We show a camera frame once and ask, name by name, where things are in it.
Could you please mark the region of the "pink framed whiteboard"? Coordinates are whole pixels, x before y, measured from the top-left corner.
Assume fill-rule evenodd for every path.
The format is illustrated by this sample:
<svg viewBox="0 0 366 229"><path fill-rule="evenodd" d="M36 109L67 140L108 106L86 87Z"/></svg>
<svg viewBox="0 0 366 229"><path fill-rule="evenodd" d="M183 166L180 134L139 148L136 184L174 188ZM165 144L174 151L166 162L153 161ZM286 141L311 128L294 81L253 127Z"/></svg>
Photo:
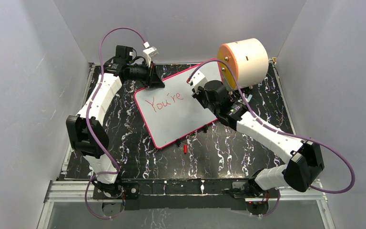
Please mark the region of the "pink framed whiteboard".
<svg viewBox="0 0 366 229"><path fill-rule="evenodd" d="M192 97L192 87L186 82L195 68L163 79L164 88L142 88L133 95L157 149L216 121L215 115Z"/></svg>

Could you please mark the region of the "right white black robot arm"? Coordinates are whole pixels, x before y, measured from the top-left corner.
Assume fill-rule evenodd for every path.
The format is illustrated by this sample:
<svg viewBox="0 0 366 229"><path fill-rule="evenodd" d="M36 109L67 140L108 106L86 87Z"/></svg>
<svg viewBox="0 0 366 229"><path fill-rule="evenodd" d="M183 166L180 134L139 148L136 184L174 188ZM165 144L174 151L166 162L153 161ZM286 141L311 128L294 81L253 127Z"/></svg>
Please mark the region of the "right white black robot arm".
<svg viewBox="0 0 366 229"><path fill-rule="evenodd" d="M209 109L221 124L256 140L284 163L279 167L260 169L240 187L226 189L223 193L239 198L260 198L277 187L306 192L323 171L324 163L318 144L288 136L252 114L244 102L231 99L221 81L189 80L188 84L192 87L192 97L203 108Z"/></svg>

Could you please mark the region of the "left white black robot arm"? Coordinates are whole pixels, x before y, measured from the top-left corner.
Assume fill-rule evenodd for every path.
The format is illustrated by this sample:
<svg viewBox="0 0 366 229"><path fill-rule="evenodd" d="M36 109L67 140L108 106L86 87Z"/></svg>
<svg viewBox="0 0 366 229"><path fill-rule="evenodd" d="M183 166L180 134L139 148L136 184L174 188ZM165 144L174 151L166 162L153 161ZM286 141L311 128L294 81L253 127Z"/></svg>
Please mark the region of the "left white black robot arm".
<svg viewBox="0 0 366 229"><path fill-rule="evenodd" d="M133 57L132 47L116 46L115 55L100 67L98 82L85 105L66 120L72 149L89 162L94 172L91 183L108 198L125 193L118 178L120 167L108 151L109 137L103 127L110 103L126 81L139 81L151 89L165 87L152 61L157 49L147 42L144 48L141 56Z"/></svg>

